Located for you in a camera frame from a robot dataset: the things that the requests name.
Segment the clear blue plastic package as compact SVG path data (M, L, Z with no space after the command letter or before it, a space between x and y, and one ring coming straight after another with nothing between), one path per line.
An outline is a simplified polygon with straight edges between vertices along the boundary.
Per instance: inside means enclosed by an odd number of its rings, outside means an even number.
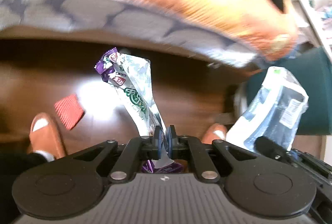
M226 134L226 141L256 152L255 141L265 137L286 150L292 144L308 95L286 68L271 66L255 98Z

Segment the orange floral bed quilt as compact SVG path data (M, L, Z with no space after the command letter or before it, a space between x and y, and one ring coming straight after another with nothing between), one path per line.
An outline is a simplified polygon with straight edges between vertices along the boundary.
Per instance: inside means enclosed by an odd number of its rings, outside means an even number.
M236 68L296 47L290 0L1 0L1 37L119 43Z

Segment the orange right slipper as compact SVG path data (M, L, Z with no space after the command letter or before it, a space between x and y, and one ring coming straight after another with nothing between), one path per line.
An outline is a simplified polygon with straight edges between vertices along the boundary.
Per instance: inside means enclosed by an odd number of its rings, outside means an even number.
M202 143L211 144L213 140L225 140L228 130L224 125L215 123L202 136Z

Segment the white corner shelf unit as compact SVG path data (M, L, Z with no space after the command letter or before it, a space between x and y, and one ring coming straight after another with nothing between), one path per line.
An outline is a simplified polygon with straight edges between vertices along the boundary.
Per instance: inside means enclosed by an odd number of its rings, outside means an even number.
M322 47L331 58L331 0L322 0L319 7L314 0L292 0L300 43L309 42Z

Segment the purple green snack wrapper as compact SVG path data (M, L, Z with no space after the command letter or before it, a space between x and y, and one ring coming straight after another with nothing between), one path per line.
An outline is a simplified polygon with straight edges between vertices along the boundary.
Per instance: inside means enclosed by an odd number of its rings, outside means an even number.
M133 119L139 135L153 136L156 126L164 132L161 158L143 163L143 173L181 173L183 165L169 158L165 145L167 128L153 97L151 67L147 59L126 55L112 48L95 65L102 80L115 88L120 101Z

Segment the dark teal trash bin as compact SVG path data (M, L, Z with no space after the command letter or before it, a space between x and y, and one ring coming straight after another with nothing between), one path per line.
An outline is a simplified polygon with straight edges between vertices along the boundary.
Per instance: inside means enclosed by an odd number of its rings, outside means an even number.
M331 134L331 62L324 49L313 48L281 64L289 70L308 95L297 135Z

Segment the orange left slipper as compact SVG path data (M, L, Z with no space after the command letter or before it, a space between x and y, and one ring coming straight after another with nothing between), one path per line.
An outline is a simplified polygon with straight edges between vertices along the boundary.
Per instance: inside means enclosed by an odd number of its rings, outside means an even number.
M57 123L47 113L37 114L30 126L29 140L32 152L48 162L66 156L66 149Z

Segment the orange slipper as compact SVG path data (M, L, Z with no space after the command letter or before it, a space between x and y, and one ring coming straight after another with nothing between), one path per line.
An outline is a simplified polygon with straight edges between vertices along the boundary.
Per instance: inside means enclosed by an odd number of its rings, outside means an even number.
M47 113L37 114L30 126L29 140L32 152L48 162L66 156L66 149L57 123Z
M213 140L225 140L228 130L224 125L215 123L202 136L202 143L211 144Z

